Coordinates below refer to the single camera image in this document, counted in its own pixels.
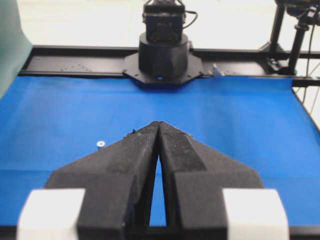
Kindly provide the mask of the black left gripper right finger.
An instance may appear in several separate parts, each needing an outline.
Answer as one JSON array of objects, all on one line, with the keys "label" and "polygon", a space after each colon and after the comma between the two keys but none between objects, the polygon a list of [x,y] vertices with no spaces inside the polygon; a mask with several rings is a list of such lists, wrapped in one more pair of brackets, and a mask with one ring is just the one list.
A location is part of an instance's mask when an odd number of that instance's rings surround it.
[{"label": "black left gripper right finger", "polygon": [[167,222],[184,240],[287,240],[278,192],[251,167],[160,122]]}]

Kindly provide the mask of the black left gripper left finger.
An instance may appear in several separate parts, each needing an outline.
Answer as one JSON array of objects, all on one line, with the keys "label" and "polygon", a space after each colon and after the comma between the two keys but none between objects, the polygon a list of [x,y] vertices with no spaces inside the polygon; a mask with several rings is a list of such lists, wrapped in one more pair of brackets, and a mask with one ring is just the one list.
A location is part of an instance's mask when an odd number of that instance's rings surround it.
[{"label": "black left gripper left finger", "polygon": [[159,122],[55,170],[18,219],[19,240],[123,240],[149,221]]}]

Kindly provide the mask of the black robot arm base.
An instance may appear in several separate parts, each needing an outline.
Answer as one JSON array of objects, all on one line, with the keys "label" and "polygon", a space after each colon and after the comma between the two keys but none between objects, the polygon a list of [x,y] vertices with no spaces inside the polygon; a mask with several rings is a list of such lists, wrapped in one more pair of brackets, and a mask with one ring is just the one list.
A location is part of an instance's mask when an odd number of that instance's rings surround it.
[{"label": "black robot arm base", "polygon": [[182,85],[203,74],[183,30],[187,10],[180,0],[148,0],[143,5],[145,32],[138,52],[124,59],[123,73],[146,85]]}]

